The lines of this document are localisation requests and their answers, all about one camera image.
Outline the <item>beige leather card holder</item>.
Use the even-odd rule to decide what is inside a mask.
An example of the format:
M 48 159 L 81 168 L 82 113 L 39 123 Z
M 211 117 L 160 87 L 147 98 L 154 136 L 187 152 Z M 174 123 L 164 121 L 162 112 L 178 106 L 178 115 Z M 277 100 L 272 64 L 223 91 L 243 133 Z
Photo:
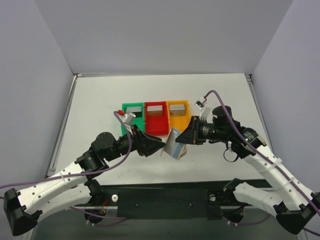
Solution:
M 187 145 L 184 143 L 176 142 L 176 138 L 181 135 L 181 131 L 175 127 L 171 127 L 169 130 L 169 134 L 165 140 L 165 146 L 160 152 L 162 156 L 163 153 L 166 153 L 173 159 L 179 161 L 180 158 L 187 154 Z

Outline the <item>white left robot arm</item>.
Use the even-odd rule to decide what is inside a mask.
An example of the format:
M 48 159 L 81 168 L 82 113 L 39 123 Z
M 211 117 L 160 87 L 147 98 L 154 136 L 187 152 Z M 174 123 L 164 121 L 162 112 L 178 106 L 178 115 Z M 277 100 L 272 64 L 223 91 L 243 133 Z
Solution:
M 161 138 L 141 131 L 136 125 L 119 139 L 110 132 L 102 132 L 88 151 L 53 176 L 29 182 L 27 188 L 20 190 L 7 185 L 3 209 L 12 235 L 23 235 L 39 221 L 66 208 L 87 203 L 99 205 L 104 194 L 95 177 L 111 170 L 109 161 L 126 159 L 132 151 L 148 157 L 165 145 Z

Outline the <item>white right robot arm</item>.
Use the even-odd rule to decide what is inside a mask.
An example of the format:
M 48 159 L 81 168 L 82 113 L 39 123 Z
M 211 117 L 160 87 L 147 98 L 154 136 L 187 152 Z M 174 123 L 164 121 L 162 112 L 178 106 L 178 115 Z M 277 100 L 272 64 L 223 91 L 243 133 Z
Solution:
M 224 201 L 259 208 L 274 216 L 289 233 L 299 234 L 320 212 L 320 194 L 297 180 L 254 129 L 234 120 L 229 106 L 214 108 L 212 115 L 211 123 L 192 116 L 175 141 L 187 145 L 224 143 L 227 150 L 251 165 L 273 189 L 267 192 L 235 178 L 223 189 Z

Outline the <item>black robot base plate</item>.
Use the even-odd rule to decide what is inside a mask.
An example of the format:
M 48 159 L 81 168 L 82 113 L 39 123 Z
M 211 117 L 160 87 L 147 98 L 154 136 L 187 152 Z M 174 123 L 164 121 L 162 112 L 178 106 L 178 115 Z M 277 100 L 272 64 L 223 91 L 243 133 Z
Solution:
M 97 209 L 106 204 L 117 217 L 129 220 L 220 219 L 221 209 L 238 209 L 243 203 L 227 199 L 226 181 L 103 185 L 104 196 L 83 207 Z

